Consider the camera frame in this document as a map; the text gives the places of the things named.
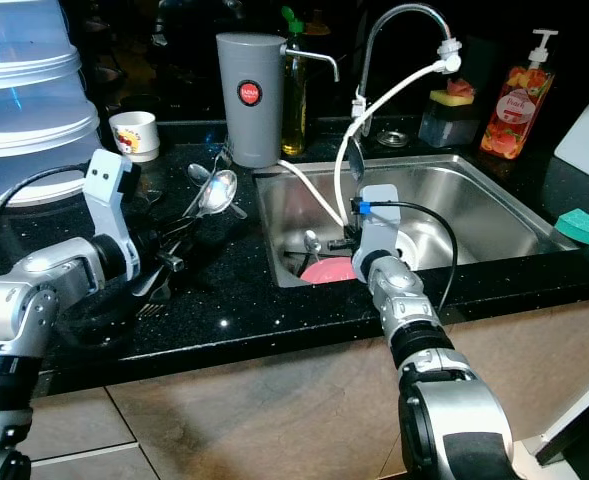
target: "sink basin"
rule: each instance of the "sink basin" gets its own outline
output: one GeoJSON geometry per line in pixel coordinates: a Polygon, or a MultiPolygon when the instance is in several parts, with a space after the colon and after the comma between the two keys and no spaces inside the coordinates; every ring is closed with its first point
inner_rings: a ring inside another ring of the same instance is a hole
{"type": "MultiPolygon", "coordinates": [[[[334,204],[333,163],[297,165],[319,192],[334,204]]],[[[305,230],[323,246],[319,257],[350,255],[329,251],[328,240],[343,238],[301,181],[281,167],[256,172],[261,221],[266,232],[272,275],[280,287],[308,285],[298,278],[305,260],[305,230]]],[[[366,185],[391,183],[399,200],[428,207],[452,226],[460,265],[525,257],[576,248],[533,211],[458,155],[430,155],[365,161],[358,186],[346,169],[341,173],[343,202],[366,185]]],[[[452,248],[445,230],[428,215],[402,209],[397,248],[415,270],[450,265],[452,248]]]]}

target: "white hose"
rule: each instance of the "white hose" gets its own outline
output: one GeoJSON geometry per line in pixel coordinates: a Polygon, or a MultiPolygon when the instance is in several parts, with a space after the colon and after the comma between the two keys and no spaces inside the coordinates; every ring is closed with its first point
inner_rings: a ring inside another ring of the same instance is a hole
{"type": "Polygon", "coordinates": [[[290,172],[296,175],[301,180],[301,182],[303,182],[303,184],[307,187],[310,193],[314,195],[314,198],[321,205],[321,207],[323,207],[325,211],[330,215],[330,217],[332,217],[332,220],[338,223],[340,227],[344,226],[343,222],[341,221],[341,217],[338,216],[336,211],[330,206],[329,203],[327,203],[327,200],[325,200],[321,196],[316,187],[312,185],[312,182],[309,181],[309,179],[305,176],[303,172],[301,172],[301,170],[292,165],[290,162],[286,162],[285,160],[279,160],[277,163],[281,167],[288,169],[290,172]]]}
{"type": "Polygon", "coordinates": [[[343,157],[345,156],[345,151],[347,150],[347,142],[349,141],[350,137],[353,137],[359,128],[365,123],[365,121],[371,117],[376,110],[381,108],[385,103],[387,103],[394,95],[398,92],[403,90],[407,87],[410,83],[418,80],[419,78],[427,75],[428,73],[432,73],[435,71],[442,71],[445,68],[445,61],[437,60],[432,65],[429,65],[425,68],[421,68],[417,72],[414,72],[409,77],[405,78],[401,82],[397,83],[392,89],[390,89],[387,93],[385,93],[381,98],[379,98],[376,102],[367,108],[362,115],[357,117],[352,124],[347,128],[345,135],[343,136],[343,141],[341,142],[341,146],[338,149],[338,153],[336,154],[336,163],[334,164],[334,195],[336,196],[336,203],[338,205],[338,211],[340,214],[341,226],[349,225],[349,219],[347,218],[347,212],[345,211],[345,206],[343,205],[343,193],[341,191],[341,165],[343,163],[343,157]]]}

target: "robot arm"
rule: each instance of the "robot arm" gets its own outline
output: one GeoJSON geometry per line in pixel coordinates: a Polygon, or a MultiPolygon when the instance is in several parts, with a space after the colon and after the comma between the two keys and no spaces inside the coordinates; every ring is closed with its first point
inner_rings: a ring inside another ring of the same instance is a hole
{"type": "Polygon", "coordinates": [[[140,271],[120,209],[137,170],[97,150],[83,187],[96,232],[30,254],[0,276],[0,478],[28,478],[29,459],[13,447],[28,434],[30,399],[57,317],[118,276],[140,271]]]}
{"type": "MultiPolygon", "coordinates": [[[[397,200],[396,188],[374,185],[362,191],[366,201],[382,196],[397,200]]],[[[398,368],[405,465],[430,480],[517,480],[507,417],[465,356],[454,350],[421,279],[397,258],[399,224],[399,209],[373,207],[352,262],[381,314],[398,368]]]]}

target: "yellow sponge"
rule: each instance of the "yellow sponge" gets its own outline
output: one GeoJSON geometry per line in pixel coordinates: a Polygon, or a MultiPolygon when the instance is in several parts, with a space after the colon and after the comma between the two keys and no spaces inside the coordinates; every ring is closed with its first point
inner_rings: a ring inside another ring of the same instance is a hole
{"type": "Polygon", "coordinates": [[[474,103],[474,97],[456,97],[447,93],[447,90],[432,90],[430,99],[446,107],[460,107],[474,103]]]}

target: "black countertop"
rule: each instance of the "black countertop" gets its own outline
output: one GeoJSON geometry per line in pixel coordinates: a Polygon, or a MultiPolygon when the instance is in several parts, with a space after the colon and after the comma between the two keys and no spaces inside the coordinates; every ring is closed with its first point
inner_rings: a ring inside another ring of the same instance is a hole
{"type": "MultiPolygon", "coordinates": [[[[393,127],[400,120],[380,120],[393,127]]],[[[415,119],[404,120],[415,126],[415,119]]],[[[345,120],[318,122],[305,156],[292,161],[333,161],[345,120]]],[[[222,122],[162,127],[162,156],[146,165],[144,189],[167,194],[156,216],[180,213],[196,192],[185,169],[210,165],[224,136],[222,122]]],[[[368,157],[398,156],[369,143],[368,157]]],[[[589,176],[553,158],[553,147],[528,145],[516,162],[474,150],[463,156],[542,218],[554,223],[573,208],[589,212],[589,176]]],[[[434,153],[414,140],[401,155],[434,153]]],[[[143,379],[221,363],[381,334],[378,313],[357,281],[279,288],[272,281],[251,173],[239,176],[236,203],[249,217],[230,213],[203,219],[185,256],[187,268],[172,281],[168,307],[153,318],[97,321],[90,313],[121,285],[68,311],[56,324],[37,395],[143,379]]],[[[141,199],[126,206],[130,215],[141,199]]],[[[8,210],[0,225],[0,273],[31,251],[71,236],[90,237],[92,223],[80,196],[55,206],[8,210]]],[[[433,302],[448,269],[418,272],[433,302]]],[[[589,299],[589,247],[460,266],[444,324],[470,321],[589,299]]]]}

